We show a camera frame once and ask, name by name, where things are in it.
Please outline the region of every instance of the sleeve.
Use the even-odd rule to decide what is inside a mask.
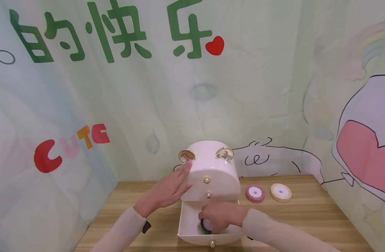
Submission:
[[[146,219],[133,207],[128,208],[90,252],[123,252],[141,233],[145,223]]]
[[[251,239],[263,242],[280,252],[339,252],[331,245],[256,209],[248,210],[242,229]]]

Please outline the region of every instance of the hand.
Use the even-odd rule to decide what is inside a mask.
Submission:
[[[242,226],[247,216],[248,209],[230,202],[210,202],[202,207],[198,214],[200,220],[207,219],[212,222],[212,234],[226,229],[230,224]]]
[[[184,185],[192,166],[192,160],[185,162],[171,174],[161,178],[138,202],[134,209],[142,217],[147,218],[159,208],[168,207],[179,201],[182,194],[192,187],[191,182]]]

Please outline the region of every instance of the wooden tabletop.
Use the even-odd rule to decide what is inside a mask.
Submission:
[[[312,175],[245,177],[240,178],[240,183],[241,205],[258,209],[272,218],[301,229],[342,252],[373,252],[351,221]],[[269,191],[274,183],[285,184],[291,189],[290,202],[280,203],[272,199]],[[132,207],[154,184],[155,181],[119,182],[79,242],[75,252],[89,252],[124,210]],[[245,188],[251,184],[260,185],[266,191],[263,202],[255,204],[245,197]],[[181,202],[178,202],[150,215],[147,220],[152,227],[146,234],[140,234],[126,251],[209,251],[208,247],[197,247],[177,237],[180,210]],[[215,251],[276,252],[277,250],[243,237],[232,244],[217,246]]]

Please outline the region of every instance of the pink letter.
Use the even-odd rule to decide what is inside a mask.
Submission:
[[[72,135],[70,137],[70,141],[72,142],[73,148],[69,147],[68,142],[66,141],[66,138],[60,138],[59,143],[62,147],[62,150],[65,153],[65,156],[68,159],[74,159],[79,154],[79,143],[77,142],[76,136]]]
[[[107,130],[104,124],[95,124],[91,128],[91,138],[95,143],[109,143],[110,139],[108,138],[107,133],[102,132]]]

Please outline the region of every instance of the rainbow drawing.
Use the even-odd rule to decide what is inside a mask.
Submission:
[[[362,69],[376,56],[385,50],[385,22],[367,27],[355,35],[348,43],[348,58],[359,58],[362,61]]]

